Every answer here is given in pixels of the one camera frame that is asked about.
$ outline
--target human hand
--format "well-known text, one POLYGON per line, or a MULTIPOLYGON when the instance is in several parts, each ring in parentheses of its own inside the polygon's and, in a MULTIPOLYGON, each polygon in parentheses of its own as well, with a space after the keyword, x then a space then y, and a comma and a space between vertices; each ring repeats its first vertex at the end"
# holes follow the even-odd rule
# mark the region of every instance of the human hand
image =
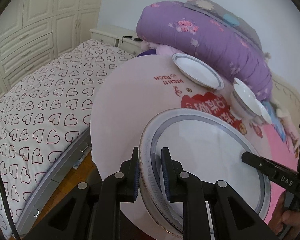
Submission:
POLYGON ((284 237, 284 240, 293 240, 300 232, 300 212, 283 210, 285 192, 283 192, 277 202, 272 213, 272 218, 268 224, 271 230, 277 235, 283 230, 283 225, 292 226, 290 231, 284 237))

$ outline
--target black cord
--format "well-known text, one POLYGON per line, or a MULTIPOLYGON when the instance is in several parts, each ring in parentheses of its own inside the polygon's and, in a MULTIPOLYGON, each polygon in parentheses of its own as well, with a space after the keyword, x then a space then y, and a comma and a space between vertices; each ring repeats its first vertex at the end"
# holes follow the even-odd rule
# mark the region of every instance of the black cord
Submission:
POLYGON ((3 184, 3 181, 2 181, 1 175, 0 175, 0 194, 1 194, 1 198, 2 198, 4 211, 6 212, 6 215, 7 215, 12 233, 13 233, 16 240, 21 240, 21 238, 19 236, 19 233, 16 229, 16 226, 14 225, 11 213, 10 213, 9 203, 8 203, 7 196, 6 196, 6 190, 4 188, 4 184, 3 184))

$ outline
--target white bedsheet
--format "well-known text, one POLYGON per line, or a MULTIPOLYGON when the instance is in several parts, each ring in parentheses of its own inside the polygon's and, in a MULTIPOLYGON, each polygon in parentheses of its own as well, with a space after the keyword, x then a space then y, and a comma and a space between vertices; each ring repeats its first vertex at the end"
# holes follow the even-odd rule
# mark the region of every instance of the white bedsheet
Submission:
MULTIPOLYGON (((89 40, 26 76, 0 99, 0 173, 15 224, 45 172, 89 126, 100 85, 132 57, 89 40)), ((1 195, 0 227, 9 238, 1 195)))

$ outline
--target table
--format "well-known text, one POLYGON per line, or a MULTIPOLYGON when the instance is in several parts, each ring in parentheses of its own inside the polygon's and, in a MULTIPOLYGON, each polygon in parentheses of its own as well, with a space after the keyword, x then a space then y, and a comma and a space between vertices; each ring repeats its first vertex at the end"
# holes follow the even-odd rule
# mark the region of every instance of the table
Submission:
MULTIPOLYGON (((247 120, 235 119, 229 111, 232 85, 223 78, 225 87, 213 91, 184 76, 171 57, 148 55, 127 61, 104 81, 94 99, 91 113, 92 160, 101 178, 116 172, 131 157, 134 146, 147 123, 158 113, 180 107, 213 114, 239 130, 265 158, 296 168, 288 149, 275 137, 274 128, 255 127, 247 120)), ((282 190, 272 188, 272 201, 266 222, 282 190)), ((138 228, 155 239, 177 239, 159 227, 145 210, 139 194, 135 203, 122 203, 122 212, 138 228)))

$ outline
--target headboard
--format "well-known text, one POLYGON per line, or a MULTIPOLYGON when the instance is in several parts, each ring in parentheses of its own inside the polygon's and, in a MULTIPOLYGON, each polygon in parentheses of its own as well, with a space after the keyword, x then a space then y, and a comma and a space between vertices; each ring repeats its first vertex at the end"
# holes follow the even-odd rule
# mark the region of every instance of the headboard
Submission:
POLYGON ((286 107, 291 115, 294 125, 299 129, 300 124, 300 94, 282 77, 272 73, 273 90, 272 95, 284 107, 286 107))

